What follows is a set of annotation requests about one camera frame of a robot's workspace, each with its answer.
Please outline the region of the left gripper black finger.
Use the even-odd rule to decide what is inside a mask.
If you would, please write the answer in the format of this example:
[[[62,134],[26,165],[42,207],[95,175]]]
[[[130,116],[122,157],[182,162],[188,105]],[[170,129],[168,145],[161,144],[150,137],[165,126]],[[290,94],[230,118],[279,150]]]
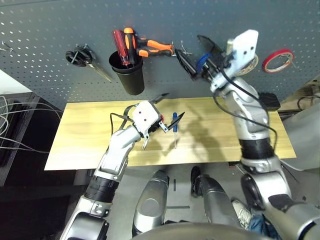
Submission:
[[[178,128],[178,123],[180,122],[180,120],[182,119],[182,117],[184,116],[184,114],[185,114],[185,112],[182,112],[182,113],[179,114],[179,115],[178,115],[176,112],[174,112],[174,113],[172,114],[172,120],[171,120],[171,122],[170,122],[170,125],[167,126],[167,129],[168,129],[168,130],[171,130],[171,129],[175,130],[175,129],[177,129],[177,128]]]
[[[168,94],[169,94],[169,93],[162,93],[162,94],[154,97],[153,99],[151,99],[149,102],[150,102],[151,104],[158,104],[158,103],[161,102],[164,98],[166,98]]]

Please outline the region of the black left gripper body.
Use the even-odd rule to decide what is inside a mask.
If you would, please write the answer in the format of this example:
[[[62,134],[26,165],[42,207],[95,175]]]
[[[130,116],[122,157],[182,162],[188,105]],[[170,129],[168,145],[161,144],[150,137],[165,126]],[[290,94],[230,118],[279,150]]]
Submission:
[[[164,133],[167,133],[169,131],[168,127],[163,123],[162,120],[155,122],[154,124],[152,124],[150,126],[150,128],[148,129],[148,133],[154,133],[155,131],[157,131],[158,129],[163,130]]]

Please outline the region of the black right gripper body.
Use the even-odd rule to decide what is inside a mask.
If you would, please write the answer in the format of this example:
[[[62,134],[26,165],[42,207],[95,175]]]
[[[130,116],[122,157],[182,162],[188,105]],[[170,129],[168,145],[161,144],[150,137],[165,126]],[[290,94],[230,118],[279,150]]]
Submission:
[[[223,58],[216,57],[201,57],[199,59],[199,74],[207,82],[212,79],[221,71],[220,67],[224,63],[225,54]]]

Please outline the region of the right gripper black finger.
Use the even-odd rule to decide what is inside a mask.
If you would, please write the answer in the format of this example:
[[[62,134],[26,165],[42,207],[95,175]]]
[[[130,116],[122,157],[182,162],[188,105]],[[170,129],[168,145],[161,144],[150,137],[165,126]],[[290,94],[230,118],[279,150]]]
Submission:
[[[181,67],[188,73],[192,80],[195,80],[198,72],[194,65],[191,63],[189,57],[181,49],[175,49],[176,58]]]
[[[205,35],[197,35],[200,45],[204,49],[204,57],[223,58],[224,51],[209,37]]]

